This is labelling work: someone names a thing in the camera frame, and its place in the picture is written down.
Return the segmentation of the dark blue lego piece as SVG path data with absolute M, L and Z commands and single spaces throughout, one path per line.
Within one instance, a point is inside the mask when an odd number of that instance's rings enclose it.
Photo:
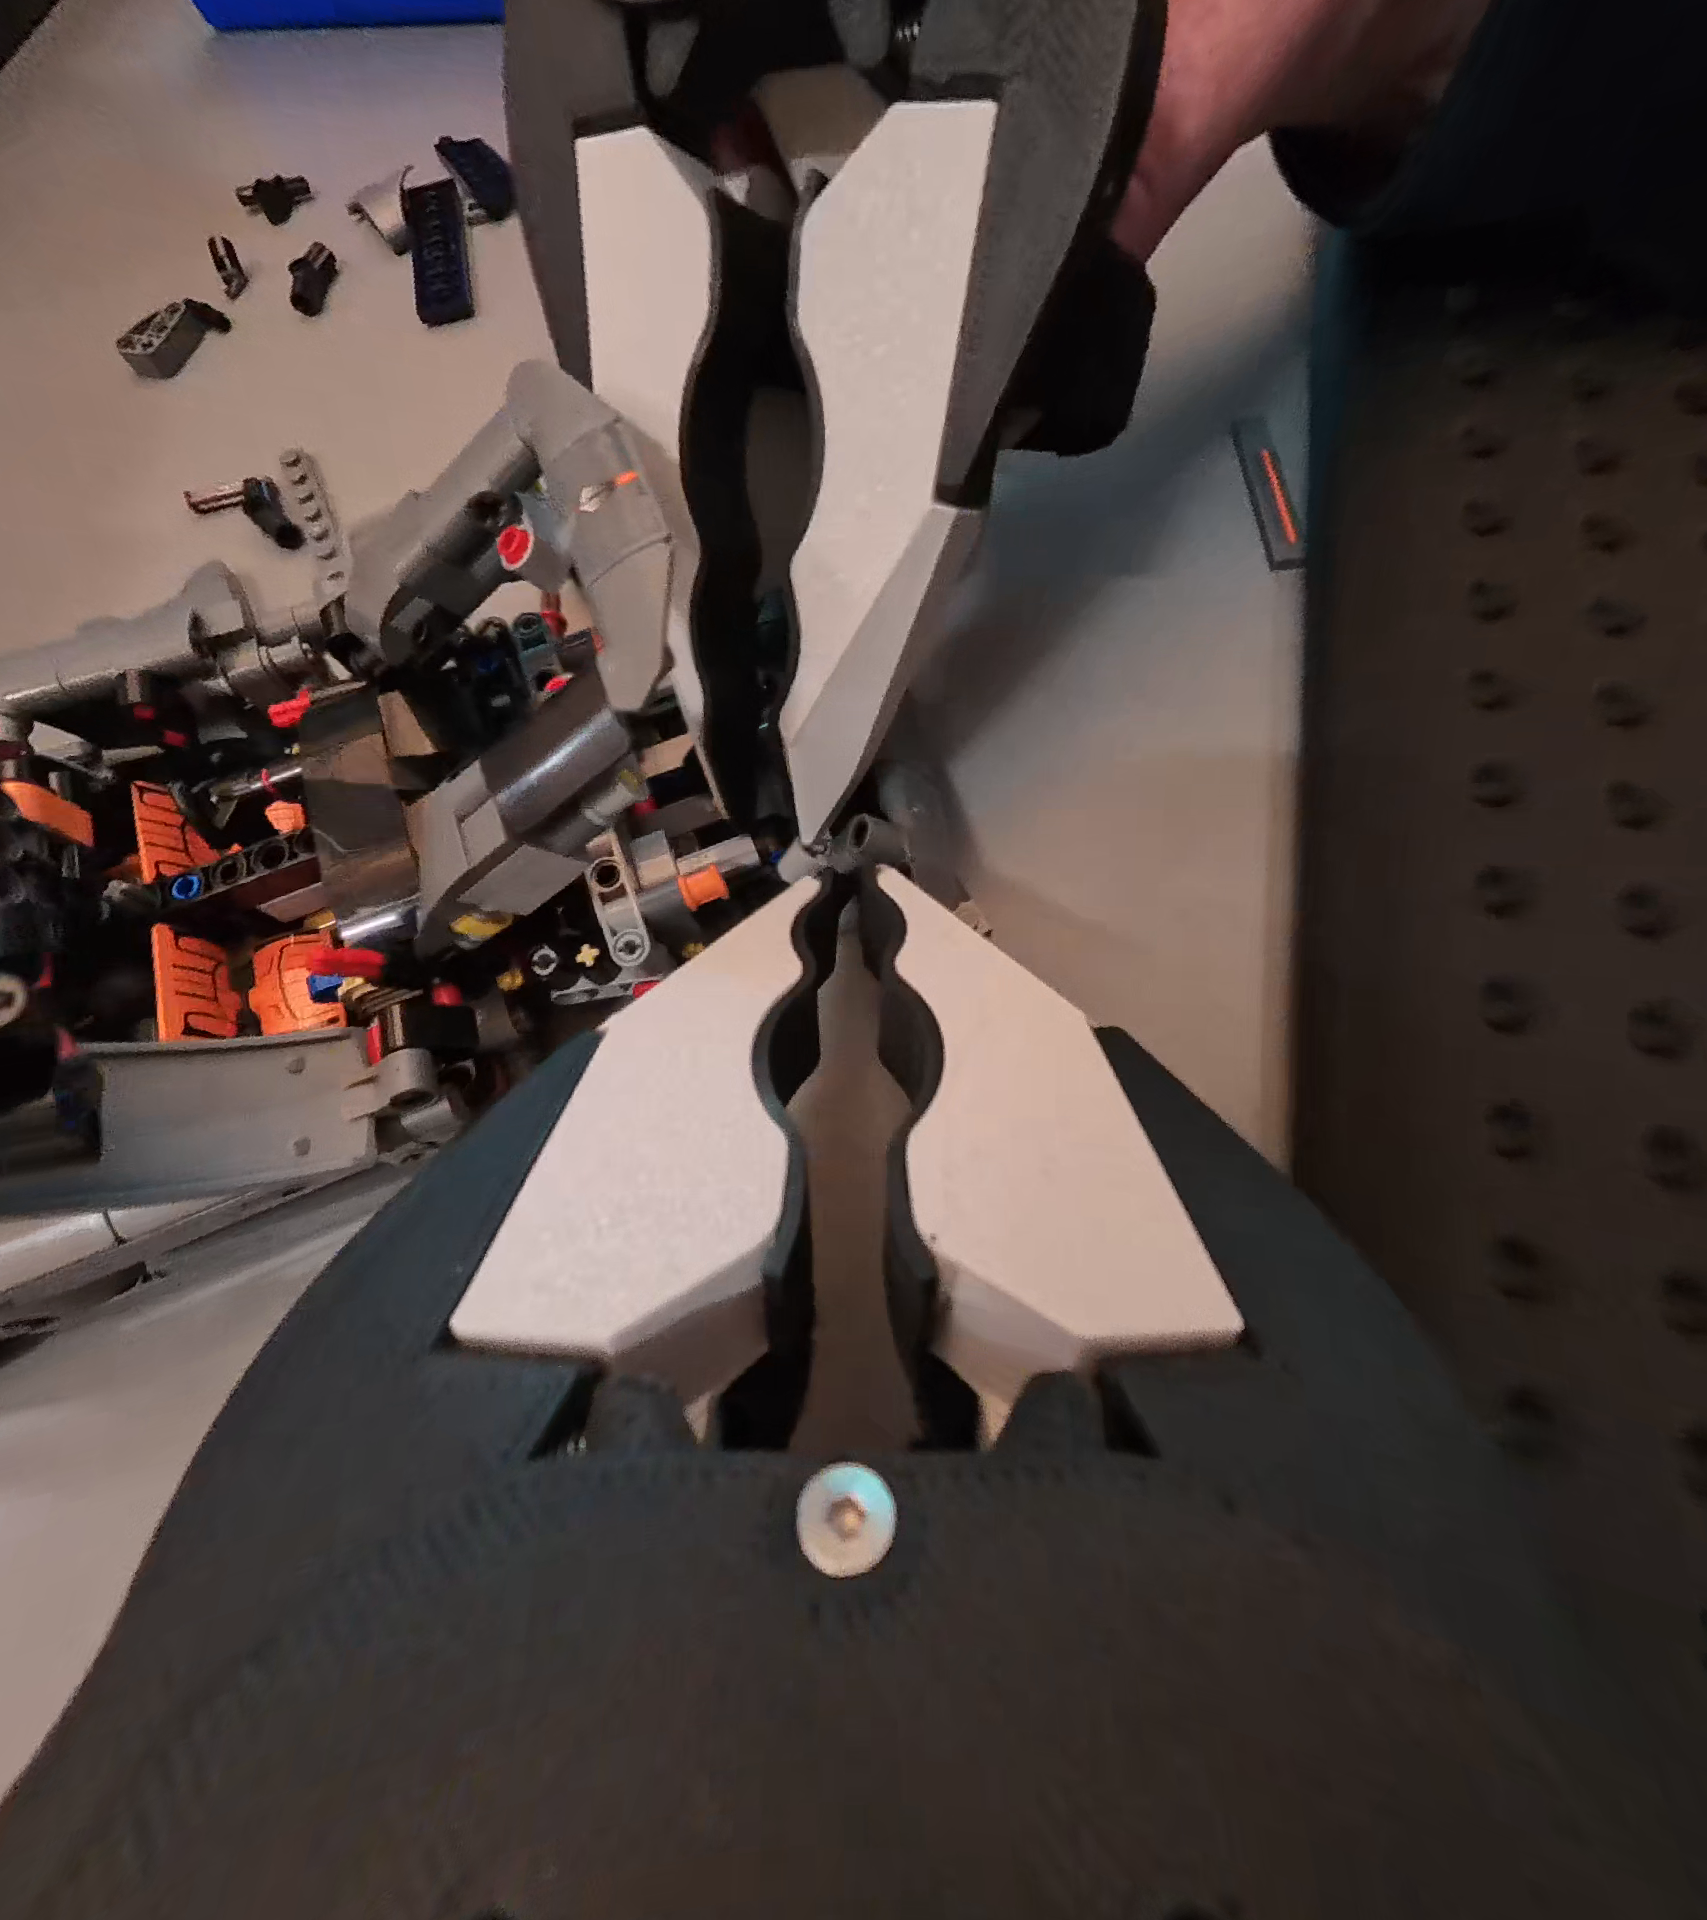
M 506 222 L 517 212 L 511 164 L 482 138 L 437 138 L 434 154 L 455 178 L 469 222 Z

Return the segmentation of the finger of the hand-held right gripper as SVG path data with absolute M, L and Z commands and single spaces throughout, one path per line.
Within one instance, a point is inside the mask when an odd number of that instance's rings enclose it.
M 759 810 L 759 563 L 747 448 L 777 228 L 657 131 L 578 145 L 589 386 L 610 466 L 578 495 L 576 573 L 607 703 L 666 685 L 722 810 Z
M 805 212 L 794 327 L 818 488 L 779 711 L 797 835 L 832 835 L 945 628 L 982 516 L 939 497 L 993 102 L 901 102 Z

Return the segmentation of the grey tile orange stripe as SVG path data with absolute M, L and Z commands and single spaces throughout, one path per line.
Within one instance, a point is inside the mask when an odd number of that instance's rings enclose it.
M 1264 418 L 1231 419 L 1231 452 L 1245 485 L 1258 540 L 1274 573 L 1306 566 L 1306 525 L 1285 459 Z

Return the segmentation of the black lego pin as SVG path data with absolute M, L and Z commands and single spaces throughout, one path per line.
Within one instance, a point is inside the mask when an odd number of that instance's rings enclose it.
M 241 478 L 208 490 L 187 490 L 185 506 L 193 516 L 239 514 L 281 552 L 300 552 L 307 543 L 301 526 L 290 518 L 281 485 L 272 478 Z

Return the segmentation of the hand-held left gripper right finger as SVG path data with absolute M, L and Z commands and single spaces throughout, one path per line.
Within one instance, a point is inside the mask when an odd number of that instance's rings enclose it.
M 1229 1346 L 1244 1331 L 1108 1053 L 1065 995 L 895 866 L 861 879 L 901 1346 Z

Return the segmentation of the grey long lego plate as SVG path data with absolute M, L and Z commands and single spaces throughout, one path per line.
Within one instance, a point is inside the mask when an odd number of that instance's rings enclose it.
M 274 475 L 281 506 L 301 536 L 304 560 L 313 567 L 313 602 L 338 602 L 352 582 L 352 540 L 331 507 L 319 459 L 304 448 L 286 448 Z

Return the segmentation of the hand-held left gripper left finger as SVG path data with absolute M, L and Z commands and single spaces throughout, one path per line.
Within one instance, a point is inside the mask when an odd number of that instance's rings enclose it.
M 769 1346 L 794 1143 L 753 1049 L 801 986 L 788 885 L 595 1035 L 451 1316 L 460 1346 Z

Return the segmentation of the dark grey angled lego beam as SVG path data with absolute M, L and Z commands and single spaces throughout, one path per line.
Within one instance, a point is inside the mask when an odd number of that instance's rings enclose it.
M 169 381 L 206 337 L 222 337 L 227 331 L 233 331 L 233 324 L 222 311 L 200 300 L 179 300 L 121 331 L 115 351 L 134 377 Z

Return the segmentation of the grey curved lego panel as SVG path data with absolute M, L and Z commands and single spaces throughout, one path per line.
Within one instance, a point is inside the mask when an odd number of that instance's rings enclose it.
M 945 781 L 923 761 L 883 758 L 873 777 L 882 814 L 901 836 L 901 870 L 960 925 L 987 935 L 986 910 L 967 888 L 963 879 L 963 822 Z

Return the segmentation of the person's right forearm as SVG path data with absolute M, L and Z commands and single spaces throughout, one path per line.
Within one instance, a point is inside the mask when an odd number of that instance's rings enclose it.
M 1351 235 L 1588 252 L 1707 318 L 1707 2 L 1492 2 L 1413 131 L 1280 127 L 1271 152 Z

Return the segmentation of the dark dimpled panel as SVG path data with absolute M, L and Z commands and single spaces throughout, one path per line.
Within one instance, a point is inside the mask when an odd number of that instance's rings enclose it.
M 1707 322 L 1328 242 L 1296 1169 L 1440 1346 L 1707 1900 Z

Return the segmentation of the grey lego car model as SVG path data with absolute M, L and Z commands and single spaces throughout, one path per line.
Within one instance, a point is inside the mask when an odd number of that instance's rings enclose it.
M 799 377 L 748 414 L 759 810 L 722 810 L 666 685 L 607 703 L 576 507 L 613 419 L 528 363 L 427 488 L 345 529 L 338 602 L 261 611 L 208 563 L 0 658 L 0 1219 L 104 1212 L 163 1282 L 432 1157 L 772 891 Z

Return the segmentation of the person's right hand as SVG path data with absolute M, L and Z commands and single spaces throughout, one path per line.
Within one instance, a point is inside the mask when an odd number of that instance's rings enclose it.
M 1168 2 L 1149 123 L 1112 235 L 1148 260 L 1271 131 L 1395 154 L 1439 106 L 1488 2 Z

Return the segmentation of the black Technic brick with holes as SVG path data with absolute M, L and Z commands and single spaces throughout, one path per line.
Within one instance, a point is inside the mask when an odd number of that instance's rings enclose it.
M 442 329 L 474 318 L 473 255 L 459 182 L 408 183 L 400 193 L 400 216 L 408 238 L 418 322 Z

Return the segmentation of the white rounded board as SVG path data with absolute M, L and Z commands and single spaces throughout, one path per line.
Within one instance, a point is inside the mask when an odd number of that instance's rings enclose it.
M 104 1212 L 0 1219 L 0 1342 L 57 1331 L 145 1271 Z

